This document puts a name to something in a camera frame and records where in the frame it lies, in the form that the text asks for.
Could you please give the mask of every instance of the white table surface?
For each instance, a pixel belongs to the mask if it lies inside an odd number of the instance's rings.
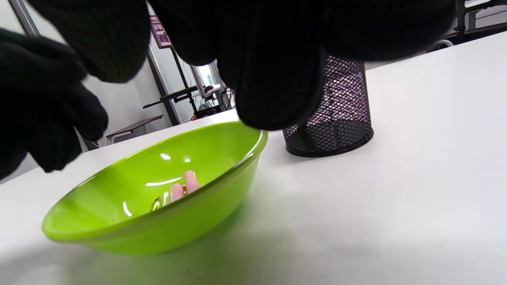
[[[304,159],[271,133],[242,207],[169,254],[55,244],[41,221],[96,171],[177,133],[236,120],[235,111],[6,182],[0,284],[507,284],[505,50],[502,33],[368,71],[371,142]]]

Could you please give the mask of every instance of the black mesh pen holder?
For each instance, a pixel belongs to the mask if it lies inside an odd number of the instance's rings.
[[[324,67],[324,94],[306,121],[283,130],[291,154],[324,157],[355,150],[373,137],[365,65],[329,56]]]

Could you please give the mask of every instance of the green bowl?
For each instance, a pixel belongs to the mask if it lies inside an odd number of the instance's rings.
[[[128,156],[86,179],[44,218],[45,235],[119,255],[173,250],[206,234],[244,199],[267,132],[241,122],[177,135]],[[195,171],[201,189],[150,212],[171,185]]]

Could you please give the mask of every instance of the pink object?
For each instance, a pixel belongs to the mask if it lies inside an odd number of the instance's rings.
[[[201,186],[199,184],[199,181],[197,180],[197,176],[195,175],[195,172],[192,170],[189,170],[185,172],[185,182],[187,187],[188,194],[198,190]],[[180,183],[176,183],[173,186],[171,186],[171,201],[175,202],[180,200],[185,196],[185,190],[183,188],[183,185]]]

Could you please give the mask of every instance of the gloved hand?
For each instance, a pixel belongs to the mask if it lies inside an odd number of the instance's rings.
[[[0,118],[8,135],[0,179],[27,152],[44,171],[61,170],[81,153],[76,130],[89,140],[102,137],[107,113],[81,84],[87,73],[69,47],[0,29],[0,70]]]
[[[140,69],[150,38],[144,0],[29,1],[91,75],[126,82]],[[289,127],[315,112],[329,54],[402,58],[439,40],[456,9],[455,0],[149,3],[181,58],[193,65],[217,59],[222,79],[236,92],[240,119],[267,130]]]

